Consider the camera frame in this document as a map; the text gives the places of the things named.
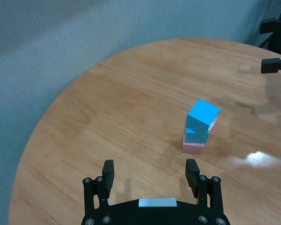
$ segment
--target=cube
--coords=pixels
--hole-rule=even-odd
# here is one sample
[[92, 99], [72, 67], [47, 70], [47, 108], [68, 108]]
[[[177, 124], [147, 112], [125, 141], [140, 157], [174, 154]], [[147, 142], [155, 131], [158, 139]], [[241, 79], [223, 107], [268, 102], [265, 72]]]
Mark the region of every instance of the cube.
[[199, 99], [186, 116], [186, 128], [207, 135], [216, 122], [220, 108]]
[[185, 135], [186, 143], [205, 144], [208, 140], [209, 132], [207, 132], [206, 135], [199, 135], [198, 133], [194, 132], [192, 129], [185, 128], [184, 135]]
[[183, 144], [182, 144], [182, 152], [189, 154], [201, 154], [204, 150], [204, 144], [198, 143], [186, 143], [185, 135], [183, 135]]

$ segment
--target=blue cube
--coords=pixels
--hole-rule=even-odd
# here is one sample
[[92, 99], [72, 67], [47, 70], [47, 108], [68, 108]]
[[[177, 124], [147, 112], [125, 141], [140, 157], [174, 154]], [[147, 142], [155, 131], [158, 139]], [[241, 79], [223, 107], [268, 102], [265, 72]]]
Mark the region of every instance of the blue cube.
[[199, 135], [206, 135], [220, 112], [220, 108], [199, 99], [186, 116], [186, 128], [189, 128]]
[[185, 143], [198, 143], [198, 144], [205, 144], [209, 137], [209, 132], [206, 135], [199, 135], [198, 133], [194, 132], [189, 128], [185, 128], [184, 130], [185, 136]]

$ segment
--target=black metal bracket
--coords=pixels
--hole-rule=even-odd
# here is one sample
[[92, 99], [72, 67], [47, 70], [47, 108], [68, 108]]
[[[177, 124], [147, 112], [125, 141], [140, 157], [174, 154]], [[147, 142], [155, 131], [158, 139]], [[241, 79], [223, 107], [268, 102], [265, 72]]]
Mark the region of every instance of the black metal bracket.
[[200, 170], [194, 159], [186, 160], [185, 176], [193, 196], [197, 198], [199, 207], [207, 208], [207, 195], [209, 195], [210, 207], [224, 212], [220, 178], [208, 179], [206, 176], [200, 175]]
[[281, 70], [280, 58], [265, 59], [261, 61], [262, 74], [277, 73], [279, 70]]
[[271, 18], [260, 22], [259, 34], [266, 34], [274, 31], [281, 31], [281, 16], [278, 20]]
[[111, 192], [114, 179], [113, 160], [106, 160], [102, 170], [102, 176], [95, 180], [87, 177], [83, 179], [84, 188], [84, 210], [85, 214], [91, 213], [94, 209], [94, 196], [98, 195], [99, 207], [108, 206], [108, 198]]
[[276, 18], [262, 20], [260, 23], [260, 34], [265, 34], [274, 31], [281, 31], [281, 13], [279, 19]]

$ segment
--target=screw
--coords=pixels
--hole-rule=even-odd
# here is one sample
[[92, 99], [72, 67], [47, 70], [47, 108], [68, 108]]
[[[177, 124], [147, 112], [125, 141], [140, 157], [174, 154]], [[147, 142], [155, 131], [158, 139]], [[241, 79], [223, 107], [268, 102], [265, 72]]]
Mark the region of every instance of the screw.
[[217, 177], [214, 177], [213, 180], [214, 180], [214, 182], [219, 182], [220, 181], [220, 179], [218, 179]]
[[222, 218], [217, 218], [215, 219], [215, 221], [218, 225], [226, 225], [225, 220], [223, 220]]
[[103, 217], [102, 223], [108, 224], [108, 223], [110, 223], [110, 222], [111, 222], [111, 217], [110, 217], [110, 216], [105, 216], [105, 217]]
[[207, 223], [207, 218], [206, 218], [205, 216], [199, 216], [199, 221], [200, 221], [201, 223], [206, 224], [206, 223]]
[[95, 220], [92, 218], [85, 221], [85, 225], [93, 225], [93, 224], [95, 224]]

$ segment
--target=wooden table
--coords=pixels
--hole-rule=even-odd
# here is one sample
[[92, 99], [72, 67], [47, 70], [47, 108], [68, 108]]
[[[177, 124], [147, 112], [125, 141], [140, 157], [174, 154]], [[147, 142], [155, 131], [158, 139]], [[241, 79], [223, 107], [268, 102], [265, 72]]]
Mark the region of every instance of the wooden table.
[[[195, 203], [185, 160], [222, 179], [233, 225], [281, 225], [281, 73], [260, 62], [279, 55], [215, 40], [141, 45], [91, 68], [52, 103], [20, 162], [11, 225], [79, 225], [82, 179], [114, 159], [110, 204], [150, 197]], [[199, 99], [222, 110], [205, 152], [181, 152], [185, 115]]]

